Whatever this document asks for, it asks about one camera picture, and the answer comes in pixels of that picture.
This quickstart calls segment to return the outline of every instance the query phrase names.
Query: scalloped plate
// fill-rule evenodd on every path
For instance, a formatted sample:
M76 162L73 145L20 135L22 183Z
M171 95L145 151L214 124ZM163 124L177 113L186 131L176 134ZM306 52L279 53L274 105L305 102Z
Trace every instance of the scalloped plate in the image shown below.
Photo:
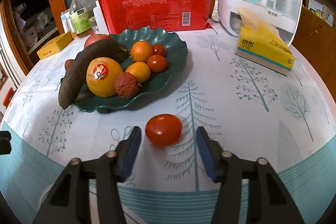
M76 101L72 105L85 112L98 110L100 113L110 113L113 110L124 109L133 102L142 100L145 94L163 89L171 77L177 72L182 72L185 67L188 56L187 45L174 32L168 33L162 28L151 30L147 27L142 27L139 30L127 29L121 34L111 34L111 36L129 51L137 41L147 41L151 45L160 43L165 47L167 52L168 68L161 73L152 73L149 80L140 87L140 93L128 100L120 98L117 95L108 98L98 97L90 92L87 84L84 84ZM125 71L132 63L133 61L128 59L120 65Z

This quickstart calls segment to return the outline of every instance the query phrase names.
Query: tablecloth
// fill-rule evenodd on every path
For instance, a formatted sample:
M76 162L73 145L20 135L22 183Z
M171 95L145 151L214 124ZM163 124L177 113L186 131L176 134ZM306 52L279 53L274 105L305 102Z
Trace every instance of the tablecloth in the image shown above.
M71 158L100 157L128 138L133 126L142 129L142 144L132 175L118 186L128 223L210 223L219 185L205 175L195 142L198 126L240 158L267 158L305 223L320 218L336 193L336 126L329 108L334 102L326 102L307 61L296 51L299 58L286 77L236 56L237 38L219 25L178 35L188 46L184 71L127 110L99 114L59 107L64 62L83 49L84 39L39 61L28 74L2 122L13 150L0 156L0 190L22 224L32 222ZM144 126L161 113L183 122L177 145L148 142ZM247 184L242 187L239 223L247 211ZM90 189L97 223L94 181Z

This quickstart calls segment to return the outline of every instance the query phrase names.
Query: teal tablecloth border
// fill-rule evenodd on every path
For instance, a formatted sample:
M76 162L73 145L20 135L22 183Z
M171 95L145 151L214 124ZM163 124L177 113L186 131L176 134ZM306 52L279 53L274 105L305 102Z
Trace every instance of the teal tablecloth border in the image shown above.
M12 134L12 152L0 156L0 190L22 224L31 224L42 192L64 166L27 144L4 122ZM336 136L316 153L279 173L306 224L315 224L336 193ZM119 186L122 203L148 224L209 224L218 191L156 192ZM243 185L241 218L247 210L247 186Z

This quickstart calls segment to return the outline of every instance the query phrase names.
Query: yellow box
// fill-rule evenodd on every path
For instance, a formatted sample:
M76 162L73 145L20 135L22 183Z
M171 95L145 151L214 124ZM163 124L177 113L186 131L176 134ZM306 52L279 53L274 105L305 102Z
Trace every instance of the yellow box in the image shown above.
M37 54L41 60L45 59L63 50L71 41L72 37L70 32L66 32L48 41L37 51Z

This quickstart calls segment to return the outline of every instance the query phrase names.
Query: green label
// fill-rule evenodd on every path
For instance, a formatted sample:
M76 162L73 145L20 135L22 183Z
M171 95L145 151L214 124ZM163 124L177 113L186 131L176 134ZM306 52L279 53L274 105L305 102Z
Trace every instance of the green label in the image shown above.
M86 8L74 12L71 15L71 21L73 26L76 30L76 34L85 32L86 30L90 29L90 22L89 22L89 13Z

